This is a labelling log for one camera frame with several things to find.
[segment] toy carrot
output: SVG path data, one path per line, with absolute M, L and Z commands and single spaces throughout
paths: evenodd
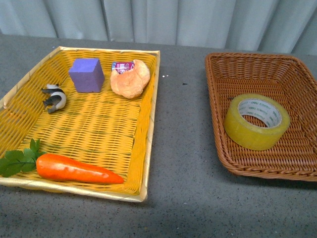
M 24 151 L 11 150 L 0 159 L 0 175 L 10 177 L 19 172 L 37 170 L 39 176 L 51 180 L 75 180 L 95 183 L 123 183 L 114 172 L 85 164 L 69 157 L 39 152 L 40 140 L 31 140 L 30 148 Z
M 102 167 L 85 164 L 69 157 L 43 154 L 36 160 L 39 176 L 52 180 L 123 183 L 123 178 Z

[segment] clear tape roll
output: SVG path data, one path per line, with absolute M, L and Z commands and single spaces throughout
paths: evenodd
M 243 118 L 249 115 L 261 120 L 266 127 L 253 125 Z M 242 94 L 230 104 L 224 129 L 237 144 L 251 150 L 273 147 L 290 125 L 287 111 L 275 100 L 258 95 Z

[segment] gray table surface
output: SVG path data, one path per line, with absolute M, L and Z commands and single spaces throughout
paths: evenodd
M 58 46 L 161 51 L 148 200 L 0 186 L 0 237 L 317 237 L 317 183 L 236 177 L 218 159 L 204 60 L 224 50 L 0 34 L 0 98 Z M 316 78 L 317 57 L 295 56 Z

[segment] green leaf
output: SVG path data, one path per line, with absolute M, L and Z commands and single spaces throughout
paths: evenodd
M 37 139 L 36 141 L 31 139 L 30 149 L 36 154 L 40 149 L 40 139 Z
M 10 161 L 7 158 L 0 159 L 0 175 L 4 174 L 7 170 L 7 165 L 10 163 Z
M 7 178 L 19 172 L 29 172 L 36 169 L 36 160 L 45 152 L 39 152 L 40 140 L 31 139 L 30 148 L 23 151 L 10 150 L 0 159 L 0 175 Z
M 21 171 L 22 172 L 30 172 L 36 169 L 36 163 L 25 163 L 22 167 L 21 167 Z
M 24 152 L 25 160 L 27 160 L 28 162 L 35 162 L 36 161 L 36 155 L 35 155 L 33 150 L 31 150 L 29 148 L 25 148 L 23 150 L 23 152 Z
M 9 150 L 5 153 L 8 160 L 23 160 L 24 154 L 20 150 Z
M 21 166 L 19 164 L 12 164 L 7 168 L 7 170 L 2 174 L 2 176 L 7 178 L 12 175 L 16 175 L 20 171 L 21 171 Z

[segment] yellow wicker basket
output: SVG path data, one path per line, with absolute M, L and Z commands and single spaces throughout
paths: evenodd
M 77 93 L 68 74 L 77 58 L 99 58 L 105 81 L 100 93 Z M 151 79 L 143 94 L 129 100 L 114 94 L 109 78 L 113 61 L 140 59 Z M 58 47 L 28 72 L 0 101 L 0 158 L 7 150 L 41 140 L 41 151 L 108 168 L 123 184 L 49 181 L 36 171 L 1 178 L 0 184 L 50 192 L 70 192 L 129 202 L 147 198 L 151 145 L 159 79 L 159 51 Z M 62 110 L 48 114 L 41 92 L 59 84 L 67 95 Z
M 243 53 L 212 53 L 205 63 L 222 164 L 235 175 L 317 181 L 317 82 L 307 67 L 292 56 Z M 290 127 L 271 149 L 246 149 L 224 130 L 231 100 L 245 93 L 274 99 L 291 118 Z M 256 118 L 249 120 L 260 126 Z

